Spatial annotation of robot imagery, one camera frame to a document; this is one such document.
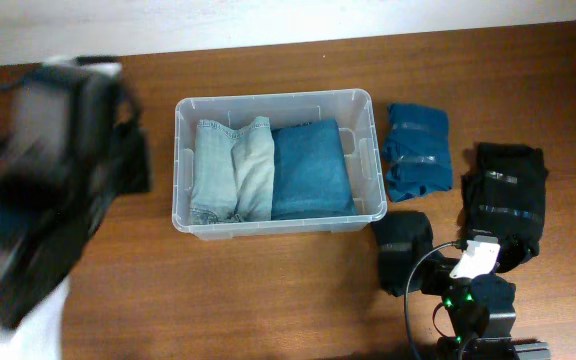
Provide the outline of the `small black taped garment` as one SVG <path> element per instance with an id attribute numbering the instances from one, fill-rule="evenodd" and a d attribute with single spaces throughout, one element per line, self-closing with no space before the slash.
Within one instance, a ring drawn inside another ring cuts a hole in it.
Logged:
<path id="1" fill-rule="evenodd" d="M 378 247 L 380 286 L 388 294 L 401 297 L 405 294 L 414 265 L 433 249 L 433 231 L 429 219 L 423 212 L 398 211 L 387 213 L 381 220 L 373 222 L 371 227 Z M 432 255 L 444 257 L 436 251 L 426 259 Z M 410 282 L 410 293 L 421 291 L 420 265 Z"/>

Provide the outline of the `large black taped garment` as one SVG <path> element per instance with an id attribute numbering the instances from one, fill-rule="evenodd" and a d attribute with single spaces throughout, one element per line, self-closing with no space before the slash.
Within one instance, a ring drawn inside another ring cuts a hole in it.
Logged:
<path id="1" fill-rule="evenodd" d="M 498 273 L 539 255 L 548 170 L 540 148 L 480 143 L 475 169 L 462 177 L 465 231 L 498 240 Z"/>

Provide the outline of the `teal taped shirt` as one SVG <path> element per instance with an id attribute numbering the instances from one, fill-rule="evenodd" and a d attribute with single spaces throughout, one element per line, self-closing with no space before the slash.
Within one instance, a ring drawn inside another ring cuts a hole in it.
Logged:
<path id="1" fill-rule="evenodd" d="M 393 202 L 453 188 L 447 113 L 417 104 L 388 106 L 390 132 L 382 157 L 388 196 Z"/>

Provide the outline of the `dark blue jeans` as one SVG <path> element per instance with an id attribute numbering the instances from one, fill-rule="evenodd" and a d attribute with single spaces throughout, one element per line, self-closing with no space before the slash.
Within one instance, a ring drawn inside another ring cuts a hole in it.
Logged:
<path id="1" fill-rule="evenodd" d="M 279 128 L 272 136 L 273 220 L 357 214 L 335 120 Z"/>

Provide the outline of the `light blue jeans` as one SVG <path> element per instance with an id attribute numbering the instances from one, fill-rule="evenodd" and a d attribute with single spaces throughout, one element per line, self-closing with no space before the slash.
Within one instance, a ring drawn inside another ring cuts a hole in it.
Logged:
<path id="1" fill-rule="evenodd" d="M 190 223 L 271 219 L 274 140 L 267 117 L 231 129 L 214 120 L 197 124 Z"/>

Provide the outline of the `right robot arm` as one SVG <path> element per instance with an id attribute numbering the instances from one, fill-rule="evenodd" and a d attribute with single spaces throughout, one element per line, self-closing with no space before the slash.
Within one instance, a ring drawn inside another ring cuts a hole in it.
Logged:
<path id="1" fill-rule="evenodd" d="M 441 298 L 454 334 L 437 341 L 439 360 L 550 360 L 550 347 L 536 339 L 514 339 L 516 285 L 495 273 L 453 278 L 457 261 L 432 259 L 422 267 L 421 292 Z"/>

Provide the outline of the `clear plastic storage container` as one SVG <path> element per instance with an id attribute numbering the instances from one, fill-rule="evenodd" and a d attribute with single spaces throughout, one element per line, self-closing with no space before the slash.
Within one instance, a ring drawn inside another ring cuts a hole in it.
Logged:
<path id="1" fill-rule="evenodd" d="M 201 240 L 302 232 L 359 231 L 384 217 L 388 199 L 383 181 L 375 116 L 370 94 L 360 88 L 297 93 L 190 97 L 174 110 L 172 224 Z M 272 128 L 327 119 L 337 121 L 352 195 L 358 214 L 346 217 L 192 225 L 190 197 L 196 160 L 195 133 L 203 119 L 239 129 L 264 116 Z"/>

